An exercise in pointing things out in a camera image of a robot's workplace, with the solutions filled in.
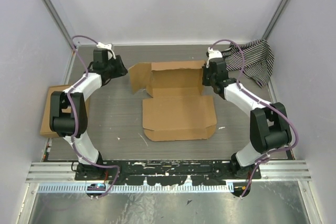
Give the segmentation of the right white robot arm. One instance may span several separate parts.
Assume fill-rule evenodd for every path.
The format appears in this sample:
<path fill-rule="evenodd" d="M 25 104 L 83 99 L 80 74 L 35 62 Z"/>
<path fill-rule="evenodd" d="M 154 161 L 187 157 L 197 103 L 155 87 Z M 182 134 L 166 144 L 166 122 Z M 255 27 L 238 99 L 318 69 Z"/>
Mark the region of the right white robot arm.
<path fill-rule="evenodd" d="M 223 59 L 212 59 L 202 66 L 202 84 L 211 86 L 214 93 L 236 105 L 249 116 L 249 143 L 230 158 L 230 171 L 243 179 L 258 161 L 266 159 L 270 151 L 278 150 L 292 140 L 289 123 L 282 103 L 270 103 L 244 89 L 230 78 Z"/>

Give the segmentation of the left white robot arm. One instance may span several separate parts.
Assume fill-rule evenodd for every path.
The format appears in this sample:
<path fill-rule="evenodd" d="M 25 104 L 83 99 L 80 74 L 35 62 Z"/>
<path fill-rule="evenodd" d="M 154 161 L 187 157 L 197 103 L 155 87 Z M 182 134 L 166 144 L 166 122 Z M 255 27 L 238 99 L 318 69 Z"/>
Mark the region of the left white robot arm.
<path fill-rule="evenodd" d="M 50 129 L 67 141 L 76 153 L 77 172 L 93 180 L 102 179 L 108 168 L 103 165 L 102 156 L 87 132 L 86 101 L 110 80 L 128 73 L 121 56 L 109 57 L 108 52 L 103 50 L 94 54 L 93 61 L 77 82 L 63 91 L 54 91 L 50 96 Z"/>

